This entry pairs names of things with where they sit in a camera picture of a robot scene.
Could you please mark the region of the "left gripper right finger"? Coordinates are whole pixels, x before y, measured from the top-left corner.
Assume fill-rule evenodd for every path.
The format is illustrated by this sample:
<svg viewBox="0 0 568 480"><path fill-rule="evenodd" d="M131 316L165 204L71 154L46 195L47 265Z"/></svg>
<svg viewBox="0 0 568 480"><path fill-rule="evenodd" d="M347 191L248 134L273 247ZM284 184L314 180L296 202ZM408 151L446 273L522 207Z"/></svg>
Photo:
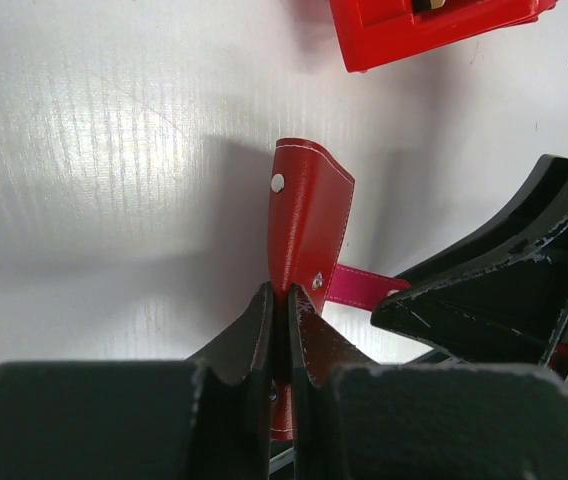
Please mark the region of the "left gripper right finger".
<svg viewBox="0 0 568 480"><path fill-rule="evenodd" d="M568 389L520 364L372 362L289 292L299 479L568 479Z"/></svg>

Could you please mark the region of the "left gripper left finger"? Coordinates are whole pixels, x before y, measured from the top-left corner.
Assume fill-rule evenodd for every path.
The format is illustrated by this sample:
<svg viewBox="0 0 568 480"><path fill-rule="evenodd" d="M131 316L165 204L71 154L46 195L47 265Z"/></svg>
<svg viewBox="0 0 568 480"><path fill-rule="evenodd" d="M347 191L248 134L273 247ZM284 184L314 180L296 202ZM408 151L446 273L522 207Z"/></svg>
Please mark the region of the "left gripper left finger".
<svg viewBox="0 0 568 480"><path fill-rule="evenodd" d="M274 294L184 360L0 364L0 479L265 479Z"/></svg>

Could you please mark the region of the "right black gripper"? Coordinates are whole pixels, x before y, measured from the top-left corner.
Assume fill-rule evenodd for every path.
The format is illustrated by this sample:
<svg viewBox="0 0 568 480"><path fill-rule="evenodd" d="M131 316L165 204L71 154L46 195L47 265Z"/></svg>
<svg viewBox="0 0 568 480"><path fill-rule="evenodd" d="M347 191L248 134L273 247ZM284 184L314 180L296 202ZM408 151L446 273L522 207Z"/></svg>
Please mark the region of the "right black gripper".
<svg viewBox="0 0 568 480"><path fill-rule="evenodd" d="M469 363L546 365L568 386L568 227L564 244L502 245L568 181L568 158L545 154L490 220L403 271L410 288L381 301L373 326Z"/></svg>

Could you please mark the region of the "red leather card holder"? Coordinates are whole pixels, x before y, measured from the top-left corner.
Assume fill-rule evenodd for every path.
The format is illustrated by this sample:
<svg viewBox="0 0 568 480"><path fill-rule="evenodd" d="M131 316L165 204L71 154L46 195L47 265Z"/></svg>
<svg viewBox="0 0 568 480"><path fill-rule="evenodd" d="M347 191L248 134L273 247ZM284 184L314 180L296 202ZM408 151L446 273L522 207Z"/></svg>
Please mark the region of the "red leather card holder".
<svg viewBox="0 0 568 480"><path fill-rule="evenodd" d="M317 311L327 302L371 311L410 285L339 263L354 187L353 176L322 145L302 138L277 141L267 232L275 298L271 437L276 441L289 441L294 434L287 318L291 287L303 287Z"/></svg>

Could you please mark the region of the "red plastic bin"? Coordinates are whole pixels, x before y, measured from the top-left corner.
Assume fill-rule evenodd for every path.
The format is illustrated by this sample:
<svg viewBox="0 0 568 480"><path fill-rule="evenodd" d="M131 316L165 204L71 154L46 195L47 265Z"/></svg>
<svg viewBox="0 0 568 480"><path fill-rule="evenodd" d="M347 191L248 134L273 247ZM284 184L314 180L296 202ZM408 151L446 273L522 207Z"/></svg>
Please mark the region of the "red plastic bin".
<svg viewBox="0 0 568 480"><path fill-rule="evenodd" d="M365 72L500 28L533 23L555 0L448 0L413 11L412 1L332 0L339 46L349 72Z"/></svg>

